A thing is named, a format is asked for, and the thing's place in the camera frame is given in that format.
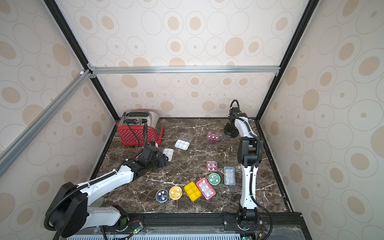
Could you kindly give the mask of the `light blue rectangular pillbox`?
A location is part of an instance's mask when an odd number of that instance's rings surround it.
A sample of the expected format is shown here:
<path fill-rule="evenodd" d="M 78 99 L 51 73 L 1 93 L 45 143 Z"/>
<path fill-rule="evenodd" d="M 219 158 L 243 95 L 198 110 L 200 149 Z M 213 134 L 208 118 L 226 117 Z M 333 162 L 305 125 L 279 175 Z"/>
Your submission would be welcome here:
<path fill-rule="evenodd" d="M 236 185 L 236 173 L 234 167 L 224 167 L 224 184 L 228 186 Z"/>

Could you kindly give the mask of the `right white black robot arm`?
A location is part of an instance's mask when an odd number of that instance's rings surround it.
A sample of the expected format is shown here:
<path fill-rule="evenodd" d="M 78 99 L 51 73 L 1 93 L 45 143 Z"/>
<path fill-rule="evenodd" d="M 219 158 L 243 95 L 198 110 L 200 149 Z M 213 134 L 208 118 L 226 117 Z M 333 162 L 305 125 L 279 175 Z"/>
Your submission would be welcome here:
<path fill-rule="evenodd" d="M 253 131 L 238 100 L 231 102 L 228 118 L 230 122 L 224 127 L 224 133 L 232 138 L 240 137 L 237 159 L 242 169 L 242 196 L 237 222 L 238 225 L 255 223 L 260 207 L 256 200 L 256 179 L 264 142 Z"/>

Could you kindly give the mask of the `yellow lidded rectangular pillbox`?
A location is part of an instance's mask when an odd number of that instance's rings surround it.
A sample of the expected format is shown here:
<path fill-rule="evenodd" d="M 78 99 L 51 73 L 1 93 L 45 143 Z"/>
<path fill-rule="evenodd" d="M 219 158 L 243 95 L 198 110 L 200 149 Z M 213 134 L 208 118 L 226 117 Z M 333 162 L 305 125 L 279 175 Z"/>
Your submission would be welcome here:
<path fill-rule="evenodd" d="M 184 190 L 192 202 L 196 201 L 202 196 L 202 193 L 195 182 L 188 183 L 186 186 L 184 186 Z"/>

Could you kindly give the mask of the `yellow round pillbox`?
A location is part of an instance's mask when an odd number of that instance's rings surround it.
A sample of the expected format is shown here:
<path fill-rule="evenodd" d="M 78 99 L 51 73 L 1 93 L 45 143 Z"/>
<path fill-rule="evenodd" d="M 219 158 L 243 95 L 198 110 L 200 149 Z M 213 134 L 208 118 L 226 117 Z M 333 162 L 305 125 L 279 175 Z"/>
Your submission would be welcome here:
<path fill-rule="evenodd" d="M 182 197 L 182 194 L 183 194 L 182 188 L 179 186 L 173 186 L 169 191 L 169 196 L 172 200 L 180 199 Z"/>

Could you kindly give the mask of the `red rectangular pillbox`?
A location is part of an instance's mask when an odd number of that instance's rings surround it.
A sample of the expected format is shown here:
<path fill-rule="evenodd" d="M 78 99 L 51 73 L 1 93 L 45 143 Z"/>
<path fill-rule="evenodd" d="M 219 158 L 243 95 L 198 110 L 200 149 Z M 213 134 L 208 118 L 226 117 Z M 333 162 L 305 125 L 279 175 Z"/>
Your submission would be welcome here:
<path fill-rule="evenodd" d="M 196 185 L 206 200 L 209 200 L 216 195 L 216 191 L 206 178 L 202 178 L 197 181 Z"/>

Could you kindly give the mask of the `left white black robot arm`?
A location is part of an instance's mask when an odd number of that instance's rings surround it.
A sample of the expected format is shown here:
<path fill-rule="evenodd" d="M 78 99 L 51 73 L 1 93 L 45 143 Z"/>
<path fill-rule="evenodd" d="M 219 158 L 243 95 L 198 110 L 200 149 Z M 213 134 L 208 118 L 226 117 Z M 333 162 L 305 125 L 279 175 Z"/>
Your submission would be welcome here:
<path fill-rule="evenodd" d="M 129 216 L 122 208 L 91 205 L 112 190 L 146 175 L 148 171 L 166 166 L 169 158 L 156 147 L 155 142 L 147 141 L 148 128 L 144 124 L 142 149 L 116 169 L 84 183 L 75 185 L 68 182 L 62 185 L 45 214 L 45 229 L 57 232 L 62 238 L 92 227 L 106 226 L 119 232 L 125 231 Z"/>

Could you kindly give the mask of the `green round pillbox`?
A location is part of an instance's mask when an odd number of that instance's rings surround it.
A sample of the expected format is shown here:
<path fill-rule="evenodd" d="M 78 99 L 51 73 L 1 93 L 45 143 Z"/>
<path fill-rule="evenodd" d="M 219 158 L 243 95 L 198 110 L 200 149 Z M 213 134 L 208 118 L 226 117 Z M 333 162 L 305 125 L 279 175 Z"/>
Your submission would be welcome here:
<path fill-rule="evenodd" d="M 217 186 L 221 183 L 221 177 L 217 173 L 211 173 L 208 177 L 208 181 L 212 186 Z"/>

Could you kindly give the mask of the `magenta pillbox clear lid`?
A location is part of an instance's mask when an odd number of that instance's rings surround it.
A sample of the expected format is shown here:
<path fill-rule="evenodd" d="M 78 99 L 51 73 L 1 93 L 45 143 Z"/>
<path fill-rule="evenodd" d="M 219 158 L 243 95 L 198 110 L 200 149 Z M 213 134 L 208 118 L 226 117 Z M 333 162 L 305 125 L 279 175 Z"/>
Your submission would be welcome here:
<path fill-rule="evenodd" d="M 206 168 L 209 172 L 216 172 L 218 170 L 218 163 L 215 161 L 207 161 Z"/>

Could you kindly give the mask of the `dark blue round pillbox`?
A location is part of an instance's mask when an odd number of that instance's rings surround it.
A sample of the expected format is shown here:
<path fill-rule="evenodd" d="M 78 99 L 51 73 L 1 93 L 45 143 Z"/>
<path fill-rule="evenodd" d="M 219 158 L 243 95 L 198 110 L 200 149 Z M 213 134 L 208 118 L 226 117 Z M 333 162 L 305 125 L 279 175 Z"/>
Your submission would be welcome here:
<path fill-rule="evenodd" d="M 167 190 L 162 189 L 156 193 L 156 201 L 158 203 L 165 203 L 168 199 L 169 199 L 169 193 Z"/>

